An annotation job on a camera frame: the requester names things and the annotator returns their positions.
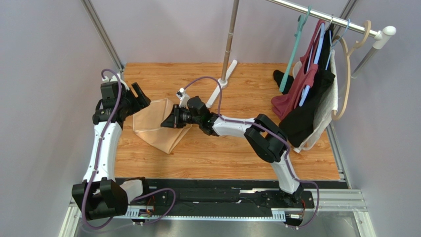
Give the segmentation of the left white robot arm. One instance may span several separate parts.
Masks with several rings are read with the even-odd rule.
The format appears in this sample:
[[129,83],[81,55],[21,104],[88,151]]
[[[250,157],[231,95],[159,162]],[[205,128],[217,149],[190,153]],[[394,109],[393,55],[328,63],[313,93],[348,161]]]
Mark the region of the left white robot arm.
[[87,220],[125,215],[128,205],[143,194],[145,179],[115,179],[117,146],[124,121],[148,107],[151,100],[138,83],[119,86],[117,81],[101,84],[102,98],[92,116],[94,143],[83,181],[72,187],[72,197]]

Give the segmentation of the beige cloth napkin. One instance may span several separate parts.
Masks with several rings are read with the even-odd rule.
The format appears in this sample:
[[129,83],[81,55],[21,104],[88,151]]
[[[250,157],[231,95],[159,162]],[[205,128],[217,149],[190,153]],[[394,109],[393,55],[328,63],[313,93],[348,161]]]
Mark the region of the beige cloth napkin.
[[154,100],[151,104],[133,115],[132,130],[149,145],[170,154],[181,139],[191,129],[161,127],[161,123],[170,115],[174,103],[168,99]]

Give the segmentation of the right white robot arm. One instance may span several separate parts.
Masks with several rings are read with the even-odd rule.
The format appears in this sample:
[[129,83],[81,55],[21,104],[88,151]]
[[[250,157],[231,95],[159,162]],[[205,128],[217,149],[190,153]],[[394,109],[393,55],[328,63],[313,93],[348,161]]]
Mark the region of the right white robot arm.
[[174,105],[161,127],[179,129],[187,124],[198,125],[209,136],[246,139],[257,156],[273,168],[284,198],[293,202],[300,201],[303,187],[289,159],[287,136],[268,116],[259,114],[249,119],[229,118],[211,112],[196,96],[187,101],[185,108]]

